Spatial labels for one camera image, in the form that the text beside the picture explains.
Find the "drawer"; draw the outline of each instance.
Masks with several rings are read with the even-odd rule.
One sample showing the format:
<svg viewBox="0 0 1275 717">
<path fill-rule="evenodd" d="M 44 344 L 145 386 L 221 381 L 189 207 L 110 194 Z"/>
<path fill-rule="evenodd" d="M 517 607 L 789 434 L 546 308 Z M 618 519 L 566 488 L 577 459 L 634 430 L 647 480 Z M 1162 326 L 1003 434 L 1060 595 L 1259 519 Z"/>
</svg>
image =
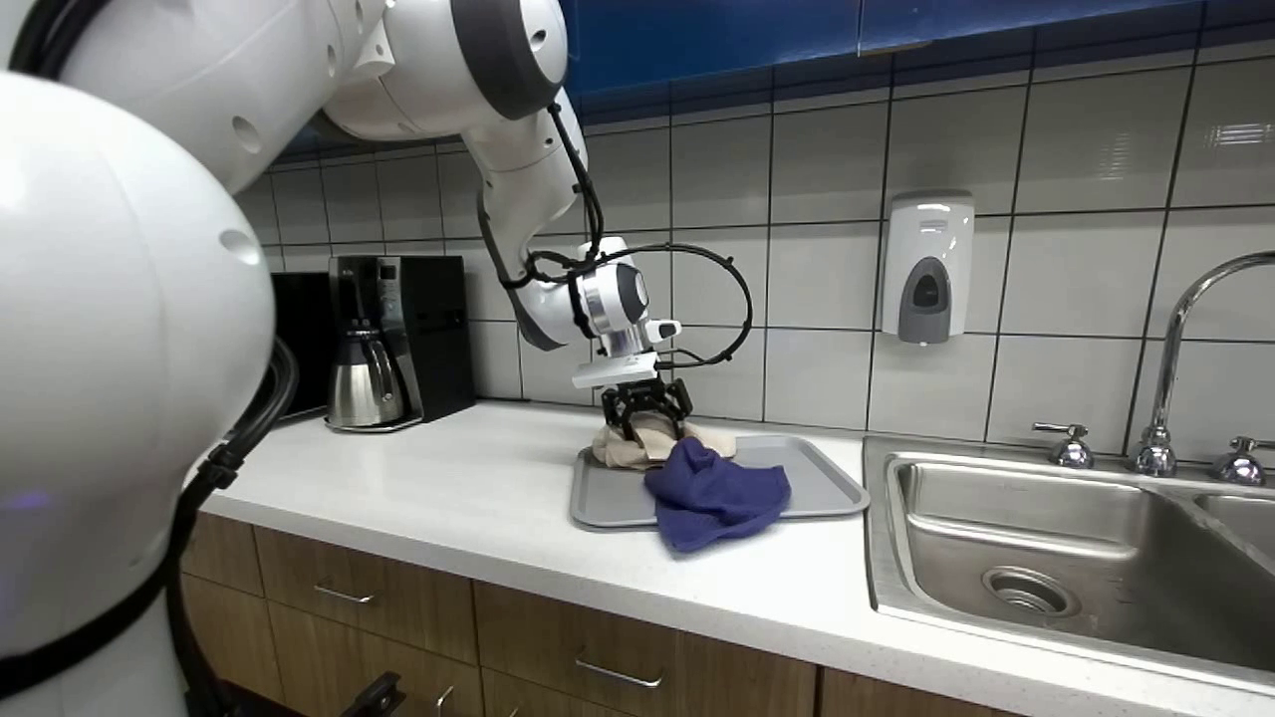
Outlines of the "drawer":
<svg viewBox="0 0 1275 717">
<path fill-rule="evenodd" d="M 271 603 L 473 660 L 469 581 L 290 534 L 255 534 Z"/>
<path fill-rule="evenodd" d="M 482 673 L 486 717 L 620 717 L 566 692 L 538 690 L 529 680 L 486 670 Z"/>
<path fill-rule="evenodd" d="M 182 576 L 182 599 L 211 673 L 280 700 L 268 603 L 193 572 Z"/>
<path fill-rule="evenodd" d="M 995 717 L 995 707 L 826 670 L 822 717 Z"/>
<path fill-rule="evenodd" d="M 252 527 L 198 515 L 193 544 L 182 552 L 182 572 L 222 581 L 242 595 L 264 595 Z"/>
<path fill-rule="evenodd" d="M 482 665 L 658 717 L 812 714 L 818 670 L 546 599 L 473 584 Z"/>
<path fill-rule="evenodd" d="M 339 717 L 373 677 L 400 673 L 396 717 L 482 717 L 473 665 L 445 660 L 361 628 L 271 607 L 282 705 Z"/>
</svg>

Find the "wall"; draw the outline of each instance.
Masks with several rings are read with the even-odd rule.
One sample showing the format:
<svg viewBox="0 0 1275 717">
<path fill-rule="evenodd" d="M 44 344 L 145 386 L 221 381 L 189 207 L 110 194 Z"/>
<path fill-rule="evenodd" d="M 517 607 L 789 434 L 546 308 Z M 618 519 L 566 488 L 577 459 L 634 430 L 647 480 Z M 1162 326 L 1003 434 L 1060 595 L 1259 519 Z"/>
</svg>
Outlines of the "wall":
<svg viewBox="0 0 1275 717">
<path fill-rule="evenodd" d="M 684 373 L 703 414 L 974 441 L 1084 421 L 1122 451 L 1145 427 L 1169 308 L 1219 257 L 1275 251 L 1275 48 L 1068 60 L 1024 48 L 995 73 L 927 78 L 885 64 L 849 97 L 588 127 L 598 192 L 631 241 L 707 241 L 743 263 L 758 330 L 735 366 Z M 978 194 L 974 330 L 950 346 L 877 334 L 885 207 Z M 482 389 L 570 389 L 586 346 L 517 344 L 473 228 L 458 143 L 274 168 L 242 194 L 280 271 L 331 253 L 464 253 Z M 577 241 L 577 216 L 546 241 Z M 689 346 L 729 340 L 739 297 L 692 257 L 642 257 Z M 1172 427 L 1185 453 L 1275 438 L 1275 271 L 1191 320 Z"/>
</svg>

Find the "white countertop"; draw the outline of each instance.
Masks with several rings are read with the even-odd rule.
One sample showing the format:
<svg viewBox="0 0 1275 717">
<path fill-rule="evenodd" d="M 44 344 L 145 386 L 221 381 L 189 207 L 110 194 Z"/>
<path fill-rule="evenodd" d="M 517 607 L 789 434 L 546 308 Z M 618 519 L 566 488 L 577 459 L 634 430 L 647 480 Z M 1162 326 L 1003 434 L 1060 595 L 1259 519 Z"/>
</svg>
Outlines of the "white countertop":
<svg viewBox="0 0 1275 717">
<path fill-rule="evenodd" d="M 206 511 L 1016 714 L 1275 714 L 1275 697 L 877 613 L 863 519 L 778 523 L 692 556 L 654 528 L 580 528 L 570 467 L 595 430 L 586 411 L 503 403 L 401 434 L 300 421 Z M 861 478 L 854 438 L 804 438 Z"/>
</svg>

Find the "metal tray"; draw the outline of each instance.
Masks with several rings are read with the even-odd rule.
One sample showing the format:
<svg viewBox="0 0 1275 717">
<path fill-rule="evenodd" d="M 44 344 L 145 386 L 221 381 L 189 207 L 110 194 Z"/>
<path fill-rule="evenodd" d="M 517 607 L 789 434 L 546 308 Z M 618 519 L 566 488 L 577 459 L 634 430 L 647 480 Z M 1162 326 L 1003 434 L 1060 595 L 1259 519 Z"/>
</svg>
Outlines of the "metal tray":
<svg viewBox="0 0 1275 717">
<path fill-rule="evenodd" d="M 818 447 L 802 438 L 743 438 L 739 467 L 785 467 L 793 502 L 782 523 L 793 519 L 849 519 L 869 511 L 869 495 L 837 470 Z M 595 461 L 588 451 L 575 459 L 570 519 L 595 528 L 654 527 L 654 496 L 647 495 L 647 470 L 615 470 Z"/>
</svg>

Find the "stainless steel sink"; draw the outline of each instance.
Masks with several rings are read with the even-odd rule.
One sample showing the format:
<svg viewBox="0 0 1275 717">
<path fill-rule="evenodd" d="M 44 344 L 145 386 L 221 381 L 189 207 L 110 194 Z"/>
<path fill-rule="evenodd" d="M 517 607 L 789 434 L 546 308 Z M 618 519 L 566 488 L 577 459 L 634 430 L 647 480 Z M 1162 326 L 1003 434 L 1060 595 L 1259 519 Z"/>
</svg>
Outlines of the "stainless steel sink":
<svg viewBox="0 0 1275 717">
<path fill-rule="evenodd" d="M 863 447 L 882 611 L 1275 692 L 1275 502 L 1219 480 Z"/>
</svg>

